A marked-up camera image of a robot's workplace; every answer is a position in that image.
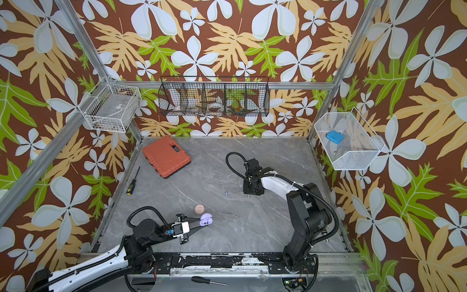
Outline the pink earbud charging case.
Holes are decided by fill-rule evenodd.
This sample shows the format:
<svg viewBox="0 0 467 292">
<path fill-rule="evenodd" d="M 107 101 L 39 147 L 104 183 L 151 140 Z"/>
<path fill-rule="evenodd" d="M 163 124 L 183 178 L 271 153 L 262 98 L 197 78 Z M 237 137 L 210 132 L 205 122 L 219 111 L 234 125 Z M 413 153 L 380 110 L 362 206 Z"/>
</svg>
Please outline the pink earbud charging case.
<svg viewBox="0 0 467 292">
<path fill-rule="evenodd" d="M 206 209 L 206 208 L 205 208 L 204 205 L 202 205 L 202 204 L 197 204 L 197 205 L 195 206 L 195 213 L 198 214 L 198 215 L 202 215 L 202 214 L 204 214 L 205 209 Z"/>
</svg>

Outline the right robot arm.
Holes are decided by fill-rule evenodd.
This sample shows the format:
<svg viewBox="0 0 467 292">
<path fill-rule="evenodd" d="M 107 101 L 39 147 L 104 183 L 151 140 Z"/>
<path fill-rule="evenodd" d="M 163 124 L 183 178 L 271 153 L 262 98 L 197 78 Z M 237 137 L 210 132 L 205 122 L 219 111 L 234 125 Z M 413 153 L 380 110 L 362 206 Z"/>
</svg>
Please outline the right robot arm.
<svg viewBox="0 0 467 292">
<path fill-rule="evenodd" d="M 297 183 L 237 152 L 226 155 L 226 165 L 243 180 L 243 193 L 260 196 L 271 191 L 286 201 L 294 232 L 279 263 L 289 271 L 301 269 L 310 256 L 310 249 L 339 231 L 337 212 L 314 183 Z"/>
</svg>

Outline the purple earbud charging case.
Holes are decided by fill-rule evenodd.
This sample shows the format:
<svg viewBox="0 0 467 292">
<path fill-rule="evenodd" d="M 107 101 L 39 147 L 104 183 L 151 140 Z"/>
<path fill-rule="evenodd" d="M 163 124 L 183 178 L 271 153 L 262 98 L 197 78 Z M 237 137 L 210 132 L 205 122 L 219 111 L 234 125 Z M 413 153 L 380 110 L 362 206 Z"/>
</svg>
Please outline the purple earbud charging case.
<svg viewBox="0 0 467 292">
<path fill-rule="evenodd" d="M 203 214 L 199 221 L 200 226 L 208 226 L 208 225 L 211 225 L 212 223 L 213 223 L 213 218 L 212 218 L 212 215 L 209 213 Z"/>
</svg>

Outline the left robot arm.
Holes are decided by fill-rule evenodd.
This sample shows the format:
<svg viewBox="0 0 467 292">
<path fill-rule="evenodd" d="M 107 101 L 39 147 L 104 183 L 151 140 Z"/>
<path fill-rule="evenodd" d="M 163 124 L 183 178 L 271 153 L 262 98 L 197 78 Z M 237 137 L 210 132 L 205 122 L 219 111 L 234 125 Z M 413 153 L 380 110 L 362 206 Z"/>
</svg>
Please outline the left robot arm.
<svg viewBox="0 0 467 292">
<path fill-rule="evenodd" d="M 64 270 L 37 271 L 26 291 L 90 292 L 120 277 L 145 273 L 154 265 L 154 245 L 175 239 L 183 245 L 190 236 L 212 223 L 212 215 L 205 213 L 200 218 L 178 214 L 170 224 L 153 206 L 141 207 L 126 220 L 133 233 L 123 236 L 116 247 Z"/>
</svg>

